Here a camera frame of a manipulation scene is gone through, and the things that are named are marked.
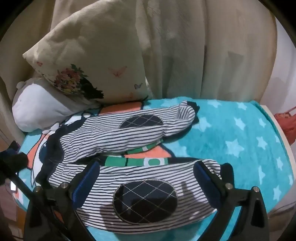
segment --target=blue star blanket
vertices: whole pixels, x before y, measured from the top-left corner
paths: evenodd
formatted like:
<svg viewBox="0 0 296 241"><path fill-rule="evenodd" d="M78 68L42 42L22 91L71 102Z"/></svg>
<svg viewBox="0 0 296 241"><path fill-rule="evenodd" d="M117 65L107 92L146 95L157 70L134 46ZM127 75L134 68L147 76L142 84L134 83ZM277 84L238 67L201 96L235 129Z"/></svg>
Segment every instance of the blue star blanket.
<svg viewBox="0 0 296 241"><path fill-rule="evenodd" d="M288 192L294 176L281 136L271 118L257 102L238 103L179 97L129 103L124 111L170 107L183 100L196 102L200 106L197 114L199 123L193 124L186 135L165 139L147 152L125 157L152 158L156 153L158 157L195 157L213 159L219 164L230 163L234 169L236 188L251 189L258 186L269 212ZM123 111L115 109L107 107L92 112L99 115ZM81 113L71 119L79 118ZM31 189L35 186L35 177L41 168L38 163L42 152L39 151L45 141L46 136L37 130L27 135L21 147L21 151L28 154L30 162L28 169L22 170L19 176ZM20 191L14 197L21 207L28 207L28 199ZM228 239L238 214L239 208L235 209L221 240ZM91 227L89 230L100 241L196 241L214 215L193 224L148 234L118 234Z"/></svg>

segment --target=turquoise blanket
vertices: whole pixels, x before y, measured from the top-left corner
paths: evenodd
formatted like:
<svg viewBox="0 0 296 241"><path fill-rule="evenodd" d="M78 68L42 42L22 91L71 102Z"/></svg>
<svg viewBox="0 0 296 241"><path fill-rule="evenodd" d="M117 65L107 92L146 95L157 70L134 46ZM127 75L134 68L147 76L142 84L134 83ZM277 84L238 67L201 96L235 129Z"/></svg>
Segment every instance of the turquoise blanket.
<svg viewBox="0 0 296 241"><path fill-rule="evenodd" d="M200 121L185 136L164 141L162 145L175 156L209 158L220 164L230 163L234 169L235 187L260 187L269 212L288 192L294 180L287 151L270 117L257 102L192 100L185 97L147 101L143 109L169 107L183 100L194 101L200 106ZM28 134L21 151L28 153L40 135L40 130ZM30 170L21 171L19 176L33 188ZM16 198L26 209L28 199L24 195ZM221 240L228 239L238 213L239 208L236 208ZM126 235L95 228L89 230L100 241L196 241L214 215L194 224L150 234Z"/></svg>

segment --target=cartoon print blanket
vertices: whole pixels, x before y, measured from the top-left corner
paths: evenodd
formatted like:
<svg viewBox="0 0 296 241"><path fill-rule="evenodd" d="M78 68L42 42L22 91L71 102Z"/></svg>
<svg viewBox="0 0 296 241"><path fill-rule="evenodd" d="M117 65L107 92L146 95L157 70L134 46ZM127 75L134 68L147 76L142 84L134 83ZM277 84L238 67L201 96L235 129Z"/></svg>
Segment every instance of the cartoon print blanket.
<svg viewBox="0 0 296 241"><path fill-rule="evenodd" d="M287 193L293 184L293 174L282 139L272 120L256 102L237 103L216 100L192 100L179 97L175 99L151 100L145 104L131 102L109 106L100 110L106 113L123 113L131 110L154 109L178 105L183 100L195 102L200 106L199 123L193 124L189 132L175 139L163 140L154 148L141 153L125 154L125 158L168 158L195 157L213 159L219 164L230 163L234 168L237 188L250 189L259 186L269 212ZM73 116L69 122L81 119L81 113ZM44 158L42 146L49 135L41 131L29 133L21 147L28 154L28 169L19 173L25 183L33 189L35 178L40 172ZM159 160L150 162L160 164ZM28 206L28 199L21 192L14 194L21 206ZM239 210L236 210L222 240L227 240ZM213 215L204 220L179 228L148 234L118 234L89 227L97 240L128 241L155 240L177 241L197 240L206 229Z"/></svg>
<svg viewBox="0 0 296 241"><path fill-rule="evenodd" d="M184 226L214 212L194 177L195 158L96 158L104 166L83 206L77 209L87 226L116 233L150 233ZM203 162L220 176L216 161ZM85 167L76 163L63 169L57 166L49 182L53 186L70 182ZM119 191L127 183L127 190Z"/></svg>

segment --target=pillow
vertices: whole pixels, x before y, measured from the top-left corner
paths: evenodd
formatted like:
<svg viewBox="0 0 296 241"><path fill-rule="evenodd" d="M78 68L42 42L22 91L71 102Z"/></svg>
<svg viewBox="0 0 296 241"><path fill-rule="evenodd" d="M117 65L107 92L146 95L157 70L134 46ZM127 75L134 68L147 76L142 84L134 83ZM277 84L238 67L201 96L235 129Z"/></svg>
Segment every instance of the pillow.
<svg viewBox="0 0 296 241"><path fill-rule="evenodd" d="M61 21L23 54L65 94L103 103L145 99L136 0L100 0Z"/></svg>
<svg viewBox="0 0 296 241"><path fill-rule="evenodd" d="M64 95L44 78L31 78L25 85L22 83L17 85L19 89L13 99L12 113L16 125L25 132L49 130L52 126L58 128L58 124L54 124L67 116L98 107L96 101Z"/></svg>

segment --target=butterfly print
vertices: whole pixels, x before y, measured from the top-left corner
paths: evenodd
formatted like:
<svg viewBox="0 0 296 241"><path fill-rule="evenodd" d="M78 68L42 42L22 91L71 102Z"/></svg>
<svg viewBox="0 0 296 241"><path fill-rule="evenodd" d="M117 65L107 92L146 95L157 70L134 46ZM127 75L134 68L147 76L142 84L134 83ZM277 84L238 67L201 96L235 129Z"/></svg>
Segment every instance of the butterfly print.
<svg viewBox="0 0 296 241"><path fill-rule="evenodd" d="M135 87L135 90L137 90L137 89L141 88L142 84L143 84L143 83L141 83L141 84L139 84L139 85L135 84L135 85L134 85L134 87Z"/></svg>
<svg viewBox="0 0 296 241"><path fill-rule="evenodd" d="M115 70L115 69L112 69L112 68L108 68L108 69L111 72L111 74L113 74L117 78L120 78L122 76L122 74L125 72L126 68L127 68L127 66L123 66L119 70Z"/></svg>

